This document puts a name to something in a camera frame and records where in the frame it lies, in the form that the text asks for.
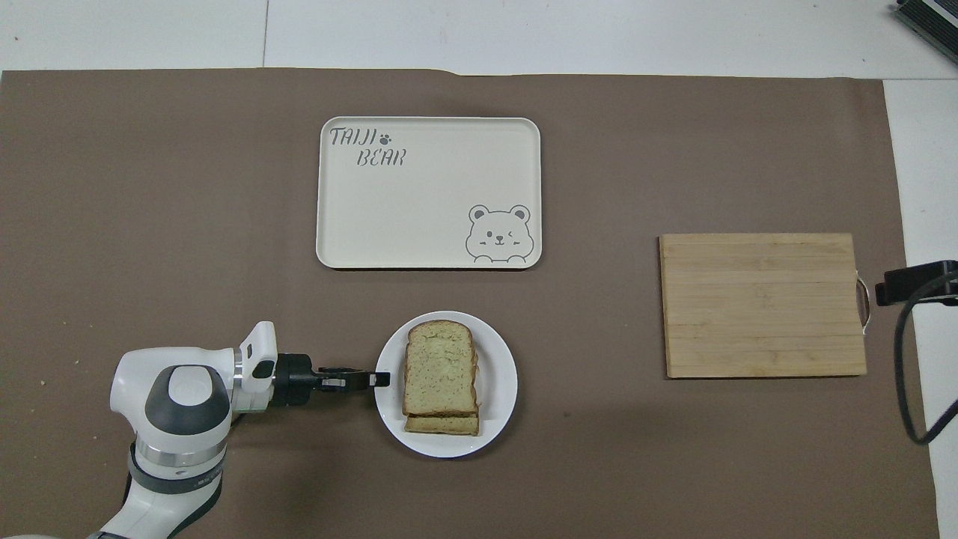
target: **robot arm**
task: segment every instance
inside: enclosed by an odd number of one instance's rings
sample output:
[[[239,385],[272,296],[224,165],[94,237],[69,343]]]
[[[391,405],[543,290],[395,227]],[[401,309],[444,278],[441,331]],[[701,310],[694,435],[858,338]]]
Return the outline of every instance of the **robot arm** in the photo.
[[[206,514],[219,498],[226,435],[237,414],[303,405],[314,390],[389,382],[389,373],[314,372],[309,356],[277,352],[276,330],[268,321],[258,323],[237,349],[127,352],[113,378],[110,408],[136,434],[126,459],[129,490],[120,512],[87,539],[168,539]]]

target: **toast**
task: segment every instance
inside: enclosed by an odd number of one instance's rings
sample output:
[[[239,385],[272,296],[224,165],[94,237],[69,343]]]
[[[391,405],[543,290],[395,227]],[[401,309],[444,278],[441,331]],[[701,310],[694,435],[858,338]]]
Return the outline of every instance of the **toast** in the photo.
[[[409,330],[402,413],[478,417],[476,362],[472,333],[463,324],[431,320]]]
[[[469,434],[479,435],[479,416],[476,414],[465,417],[422,417],[410,415],[406,419],[408,433],[426,434]]]

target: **bear face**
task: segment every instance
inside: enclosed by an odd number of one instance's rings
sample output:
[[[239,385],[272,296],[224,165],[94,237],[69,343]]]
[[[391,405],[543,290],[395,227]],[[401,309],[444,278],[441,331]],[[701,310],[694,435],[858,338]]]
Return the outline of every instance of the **bear face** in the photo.
[[[479,204],[469,210],[472,228],[466,238],[466,251],[474,262],[487,258],[491,262],[522,261],[533,252],[529,233],[529,208],[518,204],[507,211],[490,211]]]

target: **cutting board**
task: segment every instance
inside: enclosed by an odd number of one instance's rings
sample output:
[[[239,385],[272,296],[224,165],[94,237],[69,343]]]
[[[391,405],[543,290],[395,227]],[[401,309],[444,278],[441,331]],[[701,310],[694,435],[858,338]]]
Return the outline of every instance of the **cutting board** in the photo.
[[[865,374],[850,234],[659,238],[671,378]]]

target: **black cable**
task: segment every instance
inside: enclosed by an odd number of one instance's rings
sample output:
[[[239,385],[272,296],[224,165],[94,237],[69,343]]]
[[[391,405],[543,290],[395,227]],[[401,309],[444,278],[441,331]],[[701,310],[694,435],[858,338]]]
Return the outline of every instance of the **black cable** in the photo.
[[[123,507],[126,504],[126,499],[129,498],[129,489],[133,486],[133,476],[126,472],[126,487],[123,489],[123,501],[120,502],[120,507]]]
[[[904,307],[901,308],[898,324],[895,326],[895,387],[898,390],[899,411],[901,412],[901,421],[904,423],[905,432],[908,433],[908,437],[911,438],[911,441],[918,445],[927,445],[930,443],[931,440],[935,439],[942,429],[945,428],[945,425],[958,415],[958,399],[955,399],[955,402],[951,403],[951,406],[938,418],[938,421],[935,421],[935,424],[928,429],[928,432],[925,433],[924,436],[919,437],[915,433],[915,425],[911,420],[911,412],[908,411],[908,398],[904,391],[904,361],[901,358],[903,355],[902,342],[904,341],[904,327],[907,325],[908,317],[911,315],[911,310],[915,308],[915,305],[921,303],[923,298],[931,291],[956,279],[958,279],[958,271],[952,271],[951,273],[946,273],[921,285],[915,293],[911,294],[911,297],[908,298]]]

